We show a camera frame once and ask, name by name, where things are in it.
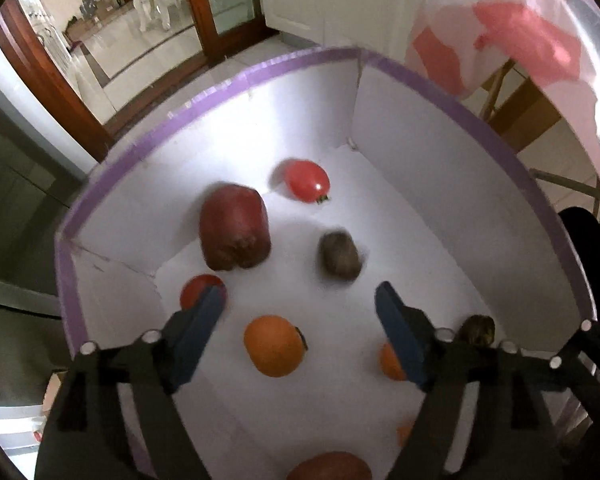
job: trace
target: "orange fruit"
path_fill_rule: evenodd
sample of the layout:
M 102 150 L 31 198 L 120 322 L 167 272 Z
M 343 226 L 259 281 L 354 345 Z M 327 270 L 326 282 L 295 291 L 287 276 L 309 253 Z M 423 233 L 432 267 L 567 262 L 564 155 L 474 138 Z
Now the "orange fruit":
M 407 380 L 407 374 L 402 370 L 391 343 L 384 343 L 380 349 L 380 367 L 382 373 L 394 381 Z
M 354 454 L 331 451 L 299 463 L 286 480 L 371 480 L 371 469 Z
M 407 424 L 405 426 L 400 426 L 400 428 L 397 429 L 398 444 L 400 445 L 400 447 L 404 447 L 404 445 L 407 443 L 407 440 L 409 439 L 411 431 L 413 431 L 413 424 Z
M 269 377 L 293 372 L 306 350 L 299 330 L 280 316 L 260 316 L 244 330 L 244 347 L 255 367 Z

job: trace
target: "purple tape edge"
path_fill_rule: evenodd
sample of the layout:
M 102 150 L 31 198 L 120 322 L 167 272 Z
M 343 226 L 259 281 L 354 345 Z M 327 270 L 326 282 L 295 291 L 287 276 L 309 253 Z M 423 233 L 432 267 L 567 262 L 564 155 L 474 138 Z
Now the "purple tape edge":
M 228 82 L 220 83 L 186 103 L 172 118 L 167 119 L 156 129 L 141 137 L 128 147 L 100 178 L 87 189 L 74 203 L 59 230 L 56 240 L 56 273 L 61 303 L 62 320 L 72 352 L 87 340 L 88 333 L 82 315 L 80 298 L 77 293 L 75 267 L 71 257 L 70 239 L 75 237 L 91 213 L 107 193 L 138 162 L 144 160 L 155 148 L 165 143 L 187 124 L 193 122 L 212 108 L 237 96 L 245 90 L 284 75 L 310 66 L 346 59 L 361 59 L 369 66 L 377 68 L 394 80 L 416 91 L 422 97 L 445 112 L 454 122 L 470 134 L 481 147 L 499 163 L 518 189 L 526 197 L 530 206 L 545 228 L 558 260 L 567 275 L 578 310 L 583 318 L 595 316 L 595 307 L 589 294 L 584 273 L 573 255 L 566 231 L 558 215 L 547 202 L 535 180 L 499 136 L 483 120 L 474 116 L 464 105 L 429 80 L 411 72 L 399 63 L 380 54 L 359 48 L 312 48 L 281 56 L 260 63 L 240 72 Z
M 513 150 L 482 119 L 472 114 L 460 101 L 443 91 L 442 88 L 399 63 L 380 54 L 364 51 L 362 59 L 369 66 L 377 68 L 387 76 L 415 90 L 426 100 L 435 104 L 456 124 L 469 133 L 485 152 L 491 155 L 500 167 L 509 175 L 516 187 L 522 192 L 531 209 L 536 213 L 546 231 L 562 270 L 567 275 L 571 291 L 576 300 L 582 319 L 596 317 L 596 307 L 589 293 L 584 270 L 574 256 L 567 231 L 558 214 L 549 204 L 536 180 L 524 167 Z

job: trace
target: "white floor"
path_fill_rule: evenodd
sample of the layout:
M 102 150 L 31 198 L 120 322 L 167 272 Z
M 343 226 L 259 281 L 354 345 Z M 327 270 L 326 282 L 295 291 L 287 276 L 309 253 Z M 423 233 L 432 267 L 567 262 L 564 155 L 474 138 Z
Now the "white floor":
M 152 20 L 140 32 L 138 14 L 133 7 L 85 40 L 96 62 L 112 78 L 102 88 L 80 49 L 74 51 L 80 96 L 87 108 L 105 123 L 131 99 L 169 70 L 202 51 L 193 26 L 189 4 L 169 6 L 171 29 L 164 31 L 160 20 Z M 248 8 L 236 5 L 214 17 L 218 30 L 229 30 L 248 18 Z

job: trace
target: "metal screw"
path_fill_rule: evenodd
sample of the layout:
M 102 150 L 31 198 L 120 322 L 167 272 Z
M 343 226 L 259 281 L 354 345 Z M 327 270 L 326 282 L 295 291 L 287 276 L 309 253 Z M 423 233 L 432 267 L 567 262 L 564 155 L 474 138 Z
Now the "metal screw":
M 160 341 L 161 337 L 162 332 L 160 332 L 159 330 L 147 330 L 144 334 L 142 334 L 142 341 L 151 345 Z
M 503 352 L 512 355 L 517 354 L 520 350 L 518 345 L 516 345 L 511 339 L 503 339 L 498 346 Z
M 98 345 L 93 341 L 87 341 L 80 347 L 80 353 L 82 355 L 91 355 L 98 349 Z
M 434 335 L 438 341 L 443 343 L 451 343 L 456 337 L 456 333 L 450 328 L 439 328 Z
M 549 368 L 557 370 L 560 366 L 562 366 L 562 358 L 559 355 L 554 355 L 549 361 Z

